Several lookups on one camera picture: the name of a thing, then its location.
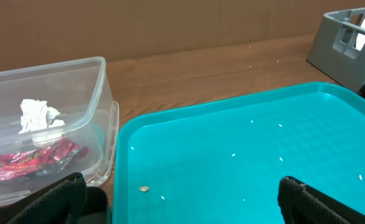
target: gray plastic basket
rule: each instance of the gray plastic basket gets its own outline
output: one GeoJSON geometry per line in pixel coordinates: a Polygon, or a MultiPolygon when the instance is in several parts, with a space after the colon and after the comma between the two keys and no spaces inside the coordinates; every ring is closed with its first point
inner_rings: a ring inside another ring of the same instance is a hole
{"type": "Polygon", "coordinates": [[[365,85],[365,44],[355,48],[365,8],[329,12],[324,15],[307,61],[342,86],[358,92],[365,85]],[[355,24],[350,23],[358,17],[355,24]]]}

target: red wrapper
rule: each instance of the red wrapper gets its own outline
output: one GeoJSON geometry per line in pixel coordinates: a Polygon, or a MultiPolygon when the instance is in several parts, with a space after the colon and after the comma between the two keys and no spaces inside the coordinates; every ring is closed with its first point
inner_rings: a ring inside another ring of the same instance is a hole
{"type": "Polygon", "coordinates": [[[38,150],[0,156],[0,181],[29,174],[41,175],[61,171],[74,157],[84,157],[87,147],[62,138],[58,143],[38,150]]]}

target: blue plastic tray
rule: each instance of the blue plastic tray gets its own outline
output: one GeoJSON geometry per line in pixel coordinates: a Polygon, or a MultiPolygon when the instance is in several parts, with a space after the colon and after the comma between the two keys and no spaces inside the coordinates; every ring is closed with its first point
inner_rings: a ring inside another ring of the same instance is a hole
{"type": "Polygon", "coordinates": [[[115,175],[117,224],[283,223],[286,175],[365,214],[365,100],[307,83],[143,115],[115,175]]]}

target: white crumpled tissue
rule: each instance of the white crumpled tissue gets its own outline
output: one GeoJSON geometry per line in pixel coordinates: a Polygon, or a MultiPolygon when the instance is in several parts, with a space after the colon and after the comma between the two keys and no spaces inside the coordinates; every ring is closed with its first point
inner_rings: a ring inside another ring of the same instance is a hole
{"type": "MultiPolygon", "coordinates": [[[[23,116],[21,116],[22,130],[18,134],[65,125],[63,120],[55,119],[60,113],[57,109],[48,107],[46,101],[25,99],[21,103],[21,109],[23,112],[23,116]]],[[[32,141],[37,147],[47,147],[58,141],[62,134],[41,136],[33,138],[32,141]]]]}

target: wooden table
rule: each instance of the wooden table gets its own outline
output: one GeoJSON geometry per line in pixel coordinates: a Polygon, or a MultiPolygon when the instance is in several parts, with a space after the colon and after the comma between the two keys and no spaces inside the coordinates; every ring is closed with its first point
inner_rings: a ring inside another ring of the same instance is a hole
{"type": "MultiPolygon", "coordinates": [[[[305,58],[313,35],[110,62],[120,127],[144,113],[299,83],[333,82],[305,58]]],[[[102,186],[113,203],[115,165],[102,186]]]]}

